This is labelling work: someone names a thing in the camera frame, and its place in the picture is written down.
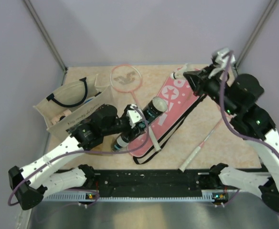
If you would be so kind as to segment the black shuttlecock tube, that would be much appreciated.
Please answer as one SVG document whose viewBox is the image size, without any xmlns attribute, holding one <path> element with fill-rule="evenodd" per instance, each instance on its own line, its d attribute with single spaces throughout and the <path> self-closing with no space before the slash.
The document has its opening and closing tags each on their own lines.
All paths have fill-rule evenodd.
<svg viewBox="0 0 279 229">
<path fill-rule="evenodd" d="M 160 97 L 153 97 L 152 100 L 140 109 L 136 104 L 129 104 L 123 113 L 123 117 L 129 119 L 130 129 L 121 133 L 111 144 L 111 150 L 116 152 L 127 147 L 133 140 L 148 131 L 147 137 L 152 141 L 153 146 L 160 150 L 161 147 L 157 143 L 156 136 L 150 125 L 165 111 L 167 104 Z"/>
</svg>

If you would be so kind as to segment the pink racket cover bag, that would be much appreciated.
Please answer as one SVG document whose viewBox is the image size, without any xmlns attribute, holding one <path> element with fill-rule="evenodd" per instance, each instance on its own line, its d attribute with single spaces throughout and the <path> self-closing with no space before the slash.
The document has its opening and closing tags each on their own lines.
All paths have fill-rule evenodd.
<svg viewBox="0 0 279 229">
<path fill-rule="evenodd" d="M 171 136 L 181 127 L 196 106 L 203 101 L 202 98 L 193 94 L 185 79 L 175 80 L 170 77 L 167 78 L 157 96 L 165 100 L 168 106 L 167 111 L 150 125 L 161 149 L 155 149 L 152 141 L 148 140 L 142 148 L 131 153 L 132 159 L 137 165 L 146 164 L 158 153 L 163 153 Z"/>
</svg>

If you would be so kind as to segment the pink badminton racket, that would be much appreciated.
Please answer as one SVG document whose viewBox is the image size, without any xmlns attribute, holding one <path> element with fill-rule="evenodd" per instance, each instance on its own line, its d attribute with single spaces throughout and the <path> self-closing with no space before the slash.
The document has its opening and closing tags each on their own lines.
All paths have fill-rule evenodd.
<svg viewBox="0 0 279 229">
<path fill-rule="evenodd" d="M 222 119 L 220 119 L 216 125 L 213 127 L 213 129 L 208 133 L 208 135 L 205 137 L 205 139 L 196 147 L 194 150 L 188 155 L 188 157 L 184 160 L 184 162 L 179 166 L 178 170 L 181 172 L 184 172 L 188 165 L 191 163 L 191 161 L 196 157 L 196 155 L 201 151 L 203 146 L 205 145 L 206 141 L 209 139 L 209 137 L 213 134 L 213 132 L 218 128 L 218 126 L 222 123 Z"/>
<path fill-rule="evenodd" d="M 116 66 L 112 69 L 109 78 L 110 84 L 116 92 L 130 94 L 134 100 L 133 104 L 143 109 L 135 95 L 135 91 L 141 88 L 143 79 L 140 72 L 135 67 L 128 64 Z M 147 142 L 150 140 L 147 138 L 149 136 L 148 131 L 145 131 L 144 134 L 146 134 L 146 139 L 144 141 Z"/>
</svg>

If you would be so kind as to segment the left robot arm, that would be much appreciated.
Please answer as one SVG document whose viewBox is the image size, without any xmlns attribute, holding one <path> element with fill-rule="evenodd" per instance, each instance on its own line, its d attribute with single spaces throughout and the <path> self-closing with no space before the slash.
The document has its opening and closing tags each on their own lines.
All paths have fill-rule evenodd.
<svg viewBox="0 0 279 229">
<path fill-rule="evenodd" d="M 74 187 L 92 188 L 95 183 L 92 167 L 79 165 L 62 173 L 59 170 L 78 156 L 96 153 L 93 149 L 102 144 L 106 136 L 138 136 L 148 129 L 148 118 L 135 104 L 129 104 L 121 117 L 117 113 L 112 105 L 100 106 L 73 128 L 56 148 L 23 167 L 10 168 L 8 177 L 12 193 L 8 205 L 30 210 L 54 193 Z"/>
</svg>

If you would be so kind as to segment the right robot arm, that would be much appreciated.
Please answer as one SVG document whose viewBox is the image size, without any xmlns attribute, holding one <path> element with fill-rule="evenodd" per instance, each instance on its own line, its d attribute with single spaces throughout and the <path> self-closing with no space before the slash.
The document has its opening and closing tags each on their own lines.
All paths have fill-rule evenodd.
<svg viewBox="0 0 279 229">
<path fill-rule="evenodd" d="M 279 134 L 268 112 L 256 103 L 263 93 L 256 77 L 241 74 L 225 86 L 224 112 L 233 115 L 229 126 L 236 136 L 252 145 L 270 176 L 254 175 L 219 163 L 210 168 L 209 181 L 216 189 L 232 186 L 247 191 L 279 213 Z"/>
</svg>

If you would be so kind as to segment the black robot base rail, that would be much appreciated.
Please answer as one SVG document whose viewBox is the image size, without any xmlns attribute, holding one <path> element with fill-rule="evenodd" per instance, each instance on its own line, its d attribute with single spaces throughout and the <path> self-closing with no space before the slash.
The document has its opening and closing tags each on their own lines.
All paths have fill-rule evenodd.
<svg viewBox="0 0 279 229">
<path fill-rule="evenodd" d="M 97 190 L 102 198 L 200 197 L 203 190 L 226 190 L 208 169 L 96 170 L 93 183 L 78 189 Z"/>
</svg>

